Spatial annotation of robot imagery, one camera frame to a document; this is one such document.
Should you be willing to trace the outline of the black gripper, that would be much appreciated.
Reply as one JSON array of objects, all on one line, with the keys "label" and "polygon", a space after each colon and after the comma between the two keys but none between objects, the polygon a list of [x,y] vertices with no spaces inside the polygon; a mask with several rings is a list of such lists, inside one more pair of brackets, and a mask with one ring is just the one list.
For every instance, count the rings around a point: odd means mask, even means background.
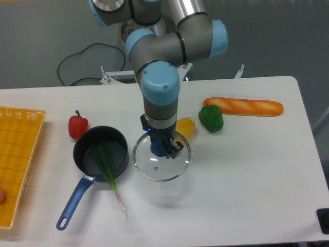
[{"label": "black gripper", "polygon": [[147,114],[140,116],[142,128],[147,132],[151,141],[159,141],[165,149],[166,158],[175,158],[175,152],[180,152],[184,145],[174,140],[177,115],[167,119],[153,119]]}]

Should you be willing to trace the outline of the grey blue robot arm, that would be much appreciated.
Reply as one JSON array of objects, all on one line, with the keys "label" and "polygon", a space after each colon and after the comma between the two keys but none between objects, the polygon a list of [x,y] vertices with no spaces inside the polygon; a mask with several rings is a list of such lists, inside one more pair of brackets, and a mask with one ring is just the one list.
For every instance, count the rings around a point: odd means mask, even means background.
[{"label": "grey blue robot arm", "polygon": [[228,32],[222,21],[210,19],[201,1],[169,1],[169,5],[176,29],[158,34],[152,26],[161,21],[161,1],[89,2],[99,25],[124,21],[138,25],[128,35],[125,50],[143,96],[142,127],[167,158],[176,158],[184,148],[174,140],[178,68],[224,53]]}]

